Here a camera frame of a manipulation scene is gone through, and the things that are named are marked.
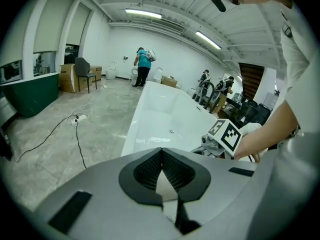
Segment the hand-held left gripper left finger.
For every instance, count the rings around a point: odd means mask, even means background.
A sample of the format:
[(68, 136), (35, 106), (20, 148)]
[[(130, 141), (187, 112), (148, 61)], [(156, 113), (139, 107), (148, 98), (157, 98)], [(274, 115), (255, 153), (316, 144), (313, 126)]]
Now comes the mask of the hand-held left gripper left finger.
[(90, 199), (66, 233), (74, 240), (176, 240), (182, 234), (159, 206), (139, 204), (119, 184), (121, 169), (149, 151), (139, 151), (95, 164), (58, 187), (36, 208), (49, 223), (77, 193)]

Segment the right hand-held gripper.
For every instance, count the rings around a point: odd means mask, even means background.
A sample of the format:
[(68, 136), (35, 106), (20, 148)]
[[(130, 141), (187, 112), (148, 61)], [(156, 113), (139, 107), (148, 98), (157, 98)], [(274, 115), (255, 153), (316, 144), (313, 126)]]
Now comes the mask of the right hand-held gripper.
[(191, 152), (206, 157), (233, 159), (241, 139), (240, 130), (229, 119), (218, 119), (201, 137), (200, 146)]

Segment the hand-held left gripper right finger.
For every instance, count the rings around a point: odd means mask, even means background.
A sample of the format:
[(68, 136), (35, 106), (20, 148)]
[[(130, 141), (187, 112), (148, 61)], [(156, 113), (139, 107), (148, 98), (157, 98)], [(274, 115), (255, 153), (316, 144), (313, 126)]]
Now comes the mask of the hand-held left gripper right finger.
[(175, 226), (164, 240), (246, 240), (255, 201), (242, 194), (257, 164), (163, 148), (165, 172), (177, 178), (177, 200), (164, 204)]

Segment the person's right hand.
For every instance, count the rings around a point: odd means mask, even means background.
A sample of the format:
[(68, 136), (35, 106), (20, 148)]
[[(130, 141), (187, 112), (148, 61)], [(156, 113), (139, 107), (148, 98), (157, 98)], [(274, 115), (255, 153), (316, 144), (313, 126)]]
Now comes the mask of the person's right hand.
[(260, 123), (253, 123), (253, 122), (249, 122), (246, 125), (244, 125), (243, 127), (241, 127), (239, 129), (239, 132), (242, 134), (242, 136), (246, 136), (254, 131), (256, 131), (257, 129), (261, 128), (262, 125)]

